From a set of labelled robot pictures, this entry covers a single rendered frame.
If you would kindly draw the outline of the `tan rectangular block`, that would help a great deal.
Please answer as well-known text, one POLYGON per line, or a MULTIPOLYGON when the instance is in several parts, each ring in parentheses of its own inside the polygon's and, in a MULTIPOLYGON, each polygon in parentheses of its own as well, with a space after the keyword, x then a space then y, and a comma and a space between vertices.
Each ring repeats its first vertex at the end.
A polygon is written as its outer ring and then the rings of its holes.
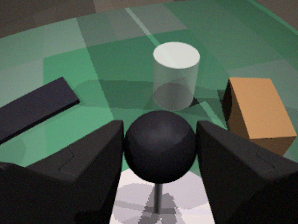
POLYGON ((270 79, 229 77, 223 93, 230 131, 278 156, 287 152, 297 133, 270 79))

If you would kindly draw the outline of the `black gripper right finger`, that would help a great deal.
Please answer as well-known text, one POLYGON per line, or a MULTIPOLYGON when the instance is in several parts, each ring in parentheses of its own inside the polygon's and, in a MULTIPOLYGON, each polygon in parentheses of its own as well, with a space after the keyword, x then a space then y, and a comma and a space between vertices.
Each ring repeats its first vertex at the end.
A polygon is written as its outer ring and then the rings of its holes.
POLYGON ((298 224, 298 163, 208 120, 196 139, 214 224, 298 224))

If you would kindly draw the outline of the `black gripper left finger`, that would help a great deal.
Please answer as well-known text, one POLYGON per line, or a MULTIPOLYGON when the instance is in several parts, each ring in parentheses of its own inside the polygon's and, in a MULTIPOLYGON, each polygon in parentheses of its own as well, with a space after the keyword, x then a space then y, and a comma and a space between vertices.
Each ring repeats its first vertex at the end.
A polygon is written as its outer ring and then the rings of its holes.
POLYGON ((28 167, 0 163, 0 224, 110 224, 122 155, 112 120, 28 167))

